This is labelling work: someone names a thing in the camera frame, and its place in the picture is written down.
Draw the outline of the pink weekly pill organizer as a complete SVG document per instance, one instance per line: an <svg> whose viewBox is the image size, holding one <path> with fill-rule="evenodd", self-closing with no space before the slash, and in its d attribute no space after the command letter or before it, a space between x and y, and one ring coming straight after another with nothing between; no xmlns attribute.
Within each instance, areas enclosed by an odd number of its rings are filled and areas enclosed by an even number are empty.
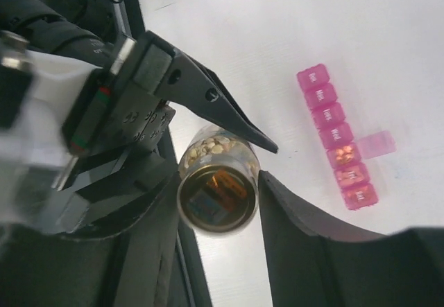
<svg viewBox="0 0 444 307"><path fill-rule="evenodd" d="M296 78L345 206L355 211L377 204L379 198L364 160L395 152L391 133L384 130L355 138L324 64L300 71Z"/></svg>

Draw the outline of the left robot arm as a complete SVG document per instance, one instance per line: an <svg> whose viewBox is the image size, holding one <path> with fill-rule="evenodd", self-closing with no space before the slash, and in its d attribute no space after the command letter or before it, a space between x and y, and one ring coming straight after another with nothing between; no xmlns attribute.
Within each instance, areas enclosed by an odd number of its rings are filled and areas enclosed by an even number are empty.
<svg viewBox="0 0 444 307"><path fill-rule="evenodd" d="M277 152L216 74L131 0L1 0L1 220L115 235L174 173L156 152L177 103Z"/></svg>

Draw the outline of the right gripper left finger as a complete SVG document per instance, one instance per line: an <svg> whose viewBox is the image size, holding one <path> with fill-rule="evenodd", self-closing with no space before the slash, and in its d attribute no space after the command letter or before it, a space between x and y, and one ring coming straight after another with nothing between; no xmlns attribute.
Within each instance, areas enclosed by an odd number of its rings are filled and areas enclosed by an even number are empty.
<svg viewBox="0 0 444 307"><path fill-rule="evenodd" d="M45 236L12 227L1 254L1 305L97 306L115 239L125 231Z"/></svg>

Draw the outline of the clear pill bottle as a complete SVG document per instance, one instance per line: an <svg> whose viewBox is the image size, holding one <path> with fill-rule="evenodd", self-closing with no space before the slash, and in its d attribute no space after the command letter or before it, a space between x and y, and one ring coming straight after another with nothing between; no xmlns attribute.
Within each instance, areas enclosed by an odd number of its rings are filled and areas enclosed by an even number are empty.
<svg viewBox="0 0 444 307"><path fill-rule="evenodd" d="M209 236L242 230L259 205L259 170L249 142L216 125L201 128L178 166L181 218Z"/></svg>

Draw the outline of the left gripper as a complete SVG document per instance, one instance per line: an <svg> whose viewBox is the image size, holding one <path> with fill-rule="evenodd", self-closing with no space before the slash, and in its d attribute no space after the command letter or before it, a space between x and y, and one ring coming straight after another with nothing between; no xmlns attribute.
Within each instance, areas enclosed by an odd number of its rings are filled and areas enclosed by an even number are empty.
<svg viewBox="0 0 444 307"><path fill-rule="evenodd" d="M172 60L172 52L151 31L137 40L122 35L104 67L89 74L62 125L71 157L60 178L65 190L53 193L48 205L49 235L116 236L147 212L173 175L171 156L152 152L95 182L70 186L79 174L118 160L141 139L161 99L278 152L212 70L184 53Z"/></svg>

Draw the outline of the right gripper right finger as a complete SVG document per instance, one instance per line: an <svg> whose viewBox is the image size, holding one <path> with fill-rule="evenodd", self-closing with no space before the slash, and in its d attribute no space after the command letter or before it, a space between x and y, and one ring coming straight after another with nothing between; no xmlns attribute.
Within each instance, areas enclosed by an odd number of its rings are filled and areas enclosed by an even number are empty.
<svg viewBox="0 0 444 307"><path fill-rule="evenodd" d="M442 306L443 230L377 234L259 174L259 212L275 306Z"/></svg>

